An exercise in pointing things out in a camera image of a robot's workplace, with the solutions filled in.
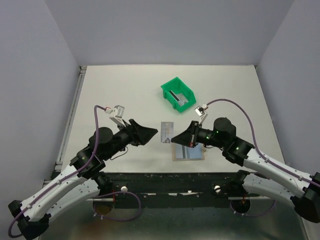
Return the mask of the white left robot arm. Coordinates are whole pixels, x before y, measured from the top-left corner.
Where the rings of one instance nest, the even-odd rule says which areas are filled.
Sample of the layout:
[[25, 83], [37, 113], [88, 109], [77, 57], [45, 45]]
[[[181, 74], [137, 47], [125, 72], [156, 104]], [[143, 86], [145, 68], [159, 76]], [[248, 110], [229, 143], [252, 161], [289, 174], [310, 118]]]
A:
[[31, 197], [8, 205], [20, 236], [34, 240], [49, 228], [50, 221], [72, 205], [97, 196], [107, 197], [113, 187], [102, 171], [105, 161], [128, 145], [146, 145], [157, 133], [157, 129], [141, 126], [133, 119], [121, 123], [116, 133], [108, 127], [96, 127], [88, 145], [59, 175]]

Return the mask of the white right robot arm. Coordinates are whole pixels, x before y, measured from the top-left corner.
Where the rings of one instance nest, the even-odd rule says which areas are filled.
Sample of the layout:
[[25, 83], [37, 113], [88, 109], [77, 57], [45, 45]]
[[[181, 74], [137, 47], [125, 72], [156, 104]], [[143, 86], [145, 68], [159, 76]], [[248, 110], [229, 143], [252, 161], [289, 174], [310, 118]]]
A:
[[265, 180], [248, 173], [230, 183], [230, 191], [241, 196], [245, 192], [287, 203], [305, 220], [320, 221], [320, 174], [296, 170], [262, 153], [253, 144], [237, 137], [237, 129], [226, 117], [217, 118], [213, 129], [205, 129], [198, 121], [171, 139], [172, 143], [193, 148], [198, 144], [220, 148], [226, 160], [251, 169]]

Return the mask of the green plastic bin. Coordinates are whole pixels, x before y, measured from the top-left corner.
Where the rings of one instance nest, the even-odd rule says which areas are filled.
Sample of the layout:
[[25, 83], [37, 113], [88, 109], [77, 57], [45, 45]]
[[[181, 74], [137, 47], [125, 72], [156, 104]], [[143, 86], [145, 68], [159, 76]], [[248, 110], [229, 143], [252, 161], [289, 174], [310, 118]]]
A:
[[[178, 77], [162, 84], [160, 87], [162, 89], [163, 98], [179, 113], [185, 112], [197, 102], [194, 92]], [[183, 94], [187, 98], [188, 103], [179, 106], [178, 101], [173, 98], [169, 91], [173, 91], [176, 95]]]

